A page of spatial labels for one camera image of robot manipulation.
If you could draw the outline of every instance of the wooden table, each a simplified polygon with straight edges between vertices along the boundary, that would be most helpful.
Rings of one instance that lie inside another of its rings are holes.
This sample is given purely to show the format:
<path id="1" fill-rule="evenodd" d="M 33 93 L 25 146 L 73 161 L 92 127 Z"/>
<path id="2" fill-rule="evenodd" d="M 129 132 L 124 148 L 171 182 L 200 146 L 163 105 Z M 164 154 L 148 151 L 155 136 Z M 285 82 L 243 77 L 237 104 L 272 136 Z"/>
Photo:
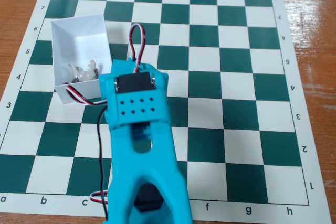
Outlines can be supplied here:
<path id="1" fill-rule="evenodd" d="M 336 0 L 285 2 L 331 217 L 336 223 Z M 0 0 L 0 97 L 35 3 L 36 0 Z M 0 223 L 102 223 L 103 220 L 0 213 Z"/>

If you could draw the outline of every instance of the black cable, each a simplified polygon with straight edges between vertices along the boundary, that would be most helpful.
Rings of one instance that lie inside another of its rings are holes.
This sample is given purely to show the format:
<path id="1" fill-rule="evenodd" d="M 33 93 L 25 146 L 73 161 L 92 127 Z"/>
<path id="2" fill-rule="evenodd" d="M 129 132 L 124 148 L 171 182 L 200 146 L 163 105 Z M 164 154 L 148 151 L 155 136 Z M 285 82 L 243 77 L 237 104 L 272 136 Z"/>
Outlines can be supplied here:
<path id="1" fill-rule="evenodd" d="M 104 206 L 104 212 L 106 220 L 108 220 L 108 212 L 106 208 L 106 203 L 104 199 L 104 168 L 103 168 L 103 153 L 102 153 L 102 145 L 101 145 L 101 137 L 100 137 L 100 120 L 104 115 L 107 106 L 105 106 L 99 114 L 98 122 L 97 122 L 97 133 L 98 133 L 98 140 L 99 140 L 99 163 L 100 163 L 100 193 L 101 193 L 101 200 Z"/>

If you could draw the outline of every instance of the white paper box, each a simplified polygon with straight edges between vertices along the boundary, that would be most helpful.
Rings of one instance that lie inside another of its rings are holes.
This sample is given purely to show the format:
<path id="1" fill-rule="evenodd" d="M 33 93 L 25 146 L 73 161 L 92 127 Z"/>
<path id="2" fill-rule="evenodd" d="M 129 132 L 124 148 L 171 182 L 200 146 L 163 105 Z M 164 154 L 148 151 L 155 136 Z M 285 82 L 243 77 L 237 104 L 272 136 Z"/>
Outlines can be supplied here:
<path id="1" fill-rule="evenodd" d="M 72 102 L 65 87 L 74 79 L 69 63 L 88 70 L 96 62 L 99 75 L 110 73 L 112 60 L 103 15 L 65 18 L 51 22 L 54 84 L 63 103 Z M 99 80 L 71 84 L 87 99 L 101 97 Z"/>

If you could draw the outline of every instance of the chessboard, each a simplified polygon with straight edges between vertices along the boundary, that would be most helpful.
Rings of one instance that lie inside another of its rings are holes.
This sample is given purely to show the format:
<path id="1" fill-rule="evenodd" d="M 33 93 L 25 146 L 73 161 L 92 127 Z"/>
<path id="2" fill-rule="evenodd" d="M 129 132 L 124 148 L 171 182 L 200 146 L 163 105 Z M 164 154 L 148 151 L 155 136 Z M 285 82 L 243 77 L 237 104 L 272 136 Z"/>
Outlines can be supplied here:
<path id="1" fill-rule="evenodd" d="M 62 104 L 53 80 L 50 22 L 91 14 L 112 60 L 130 56 L 141 23 L 142 62 L 169 74 L 194 220 L 331 223 L 284 0 L 37 0 L 0 103 L 0 211 L 103 216 L 89 200 L 101 108 Z M 105 119 L 101 134 L 108 188 Z"/>

